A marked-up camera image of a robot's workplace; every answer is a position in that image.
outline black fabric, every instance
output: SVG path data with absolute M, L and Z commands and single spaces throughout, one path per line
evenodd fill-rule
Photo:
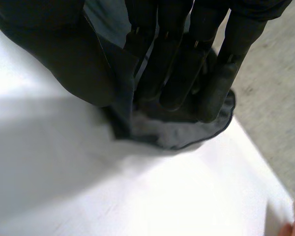
M 32 29 L 0 15 L 3 33 L 36 57 L 66 90 L 95 106 L 107 106 L 115 99 L 115 75 L 87 19 L 80 14 L 71 25 L 56 31 Z
M 88 23 L 87 18 L 81 14 L 77 25 L 73 24 L 74 27 L 70 27 L 70 30 L 65 27 L 60 31 L 58 31 L 59 29 L 56 31 L 48 29 L 47 32 L 45 29 L 27 29 L 10 24 L 0 15 L 0 29 L 12 41 L 23 47 L 50 69 L 55 78 L 69 92 L 94 105 L 97 105 L 93 99 L 96 102 L 98 101 L 99 89 L 111 88 L 98 83 L 98 77 L 111 78 L 98 74 L 102 72 L 101 70 L 96 71 L 98 68 L 102 68 L 102 58 L 87 61 L 88 68 L 93 68 L 93 72 L 90 73 L 87 70 L 87 74 L 84 74 L 84 56 L 88 55 L 93 59 L 98 58 L 98 55 L 104 52 L 104 58 L 115 75 L 114 88 L 117 88 L 114 101 L 110 102 L 110 106 L 104 110 L 109 115 L 108 117 L 118 139 L 131 139 L 164 149 L 176 150 L 210 139 L 227 128 L 235 107 L 235 95 L 233 92 L 228 94 L 219 117 L 210 124 L 173 122 L 174 119 L 171 119 L 171 116 L 166 116 L 167 120 L 164 120 L 163 116 L 160 116 L 160 119 L 151 119 L 151 113 L 157 112 L 162 115 L 162 111 L 157 108 L 159 105 L 157 101 L 141 104 L 139 107 L 133 106 L 133 93 L 136 84 L 133 73 L 138 59 L 121 48 L 126 34 L 130 31 L 124 2 L 123 0 L 90 0 L 87 2 L 85 10 L 94 28 L 102 35 L 99 37 L 100 43 L 97 41 L 95 30 Z M 79 50 L 78 55 L 74 54 L 75 50 L 81 48 L 81 45 L 83 45 L 83 50 Z M 52 60 L 52 52 L 57 46 L 60 46 L 61 50 L 56 51 L 54 54 L 56 59 Z M 71 53 L 73 58 L 67 59 L 68 53 Z M 74 80 L 74 83 L 71 83 L 70 74 L 61 73 L 64 65 L 66 69 L 70 69 L 66 65 L 67 60 L 72 63 L 72 66 L 76 66 L 74 61 L 79 65 L 79 76 L 77 78 L 83 81 L 87 77 L 88 81 L 94 83 L 89 86 L 88 90 L 85 91 L 85 85 L 80 86 L 79 80 Z M 180 111 L 180 115 L 184 116 L 184 111 Z

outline dark cloth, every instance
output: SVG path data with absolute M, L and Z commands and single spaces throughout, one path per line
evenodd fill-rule
M 126 35 L 131 29 L 123 0 L 88 0 L 86 1 L 85 11 L 101 36 L 117 46 L 123 47 Z M 186 21 L 185 30 L 188 30 L 189 25 L 190 18 Z M 116 74 L 119 75 L 120 84 L 125 87 L 117 94 L 116 102 L 109 109 L 105 109 L 111 118 L 114 132 L 119 138 L 130 138 L 165 149 L 181 149 L 215 137 L 228 127 L 236 105 L 235 95 L 232 91 L 227 96 L 220 115 L 212 123 L 169 122 L 168 120 L 150 119 L 148 117 L 150 113 L 157 112 L 160 114 L 162 112 L 156 101 L 143 104 L 144 110 L 133 107 L 132 98 L 130 99 L 129 95 L 133 95 L 136 82 L 133 77 L 124 79 L 126 77 L 123 76 L 125 71 L 120 72 L 121 68 L 129 68 L 132 61 L 122 60 L 121 55 L 124 55 L 125 51 L 115 45 L 112 46 L 108 41 L 102 41 L 102 46 L 112 68 L 119 68 Z M 147 54 L 137 79 L 144 70 L 150 52 L 151 50 Z
M 70 73 L 81 75 L 80 78 L 82 81 L 84 76 L 87 76 L 88 80 L 90 80 L 90 71 L 92 70 L 89 70 L 88 73 L 85 74 L 85 68 L 83 68 L 83 55 L 85 54 L 89 57 L 89 54 L 93 53 L 94 57 L 97 57 L 98 54 L 102 53 L 97 46 L 92 47 L 90 45 L 90 39 L 92 39 L 92 37 L 89 35 L 89 32 L 91 29 L 94 35 L 93 43 L 101 46 L 107 62 L 116 76 L 115 85 L 117 89 L 115 101 L 110 107 L 105 108 L 104 110 L 109 115 L 108 117 L 117 139 L 144 142 L 164 149 L 182 149 L 191 144 L 208 140 L 220 134 L 228 127 L 235 108 L 235 95 L 233 92 L 229 93 L 220 115 L 212 123 L 164 122 L 161 120 L 150 119 L 148 117 L 148 112 L 134 107 L 133 94 L 136 83 L 133 78 L 133 72 L 137 64 L 137 59 L 121 48 L 125 42 L 126 34 L 130 31 L 130 24 L 127 19 L 127 11 L 123 0 L 90 0 L 85 6 L 85 11 L 89 16 L 94 29 L 96 29 L 101 35 L 99 36 L 100 44 L 96 41 L 97 36 L 95 30 L 91 25 L 87 24 L 88 21 L 84 17 L 80 17 L 79 24 L 77 25 L 78 37 L 73 37 L 75 39 L 78 38 L 77 40 L 71 40 L 72 38 L 70 37 L 70 34 L 67 35 L 68 37 L 66 38 L 66 34 L 63 34 L 63 31 L 61 31 L 60 34 L 57 31 L 54 36 L 54 33 L 51 31 L 55 29 L 53 27 L 52 29 L 47 29 L 51 30 L 47 33 L 47 35 L 51 35 L 47 39 L 49 40 L 48 44 L 52 45 L 52 49 L 49 49 L 48 44 L 45 44 L 44 42 L 44 38 L 46 37 L 45 27 L 43 27 L 43 31 L 41 31 L 39 27 L 34 27 L 34 30 L 28 29 L 27 27 L 20 28 L 20 26 L 15 26 L 10 22 L 5 21 L 0 15 L 0 29 L 12 41 L 23 47 L 50 69 L 55 75 L 55 78 L 60 81 L 69 92 L 84 99 L 86 102 L 96 105 L 98 102 L 97 99 L 99 99 L 99 96 L 96 93 L 99 92 L 101 86 L 106 88 L 106 85 L 102 84 L 99 84 L 99 87 L 96 87 L 96 80 L 98 80 L 98 77 L 100 79 L 106 78 L 102 77 L 102 75 L 96 74 L 96 67 L 101 65 L 97 63 L 102 63 L 103 61 L 86 61 L 89 63 L 89 66 L 94 67 L 93 86 L 80 86 L 78 80 L 75 80 L 74 83 L 68 84 L 65 81 L 65 76 L 70 77 Z M 83 44 L 83 38 L 87 43 L 82 47 L 83 50 L 81 49 L 77 55 L 74 53 L 74 49 L 79 48 L 81 44 Z M 70 48 L 68 48 L 67 51 L 65 50 L 65 47 L 62 46 L 61 50 L 57 51 L 55 54 L 53 50 L 56 49 L 56 46 L 61 44 L 61 42 L 63 42 L 63 44 L 69 42 L 72 44 L 69 44 Z M 44 45 L 44 50 L 40 49 L 39 43 Z M 77 71 L 73 71 L 70 66 L 66 66 L 65 74 L 63 74 L 63 65 L 66 65 L 67 60 L 69 60 L 70 63 L 74 61 L 74 58 L 68 59 L 70 55 L 79 57 L 80 60 L 75 61 L 81 65 L 79 67 L 74 67 Z M 57 57 L 62 61 L 59 62 L 54 59 Z M 152 112 L 160 112 L 157 102 L 146 104 L 146 107 L 148 107 L 147 110 L 152 110 Z

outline white surface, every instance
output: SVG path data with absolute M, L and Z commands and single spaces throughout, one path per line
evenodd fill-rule
M 115 142 L 0 32 L 0 236 L 271 236 L 292 218 L 236 120 L 185 153 Z

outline robotic hand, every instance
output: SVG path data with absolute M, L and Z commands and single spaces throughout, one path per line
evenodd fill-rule
M 186 107 L 187 102 L 189 116 L 212 122 L 250 46 L 263 33 L 267 21 L 279 17 L 291 1 L 125 0 L 132 28 L 124 49 L 140 59 L 136 72 L 153 42 L 157 17 L 160 28 L 136 90 L 138 101 L 159 96 L 167 112 Z M 213 73 L 202 76 L 217 30 L 229 9 L 225 39 Z M 191 10 L 189 32 L 183 34 Z

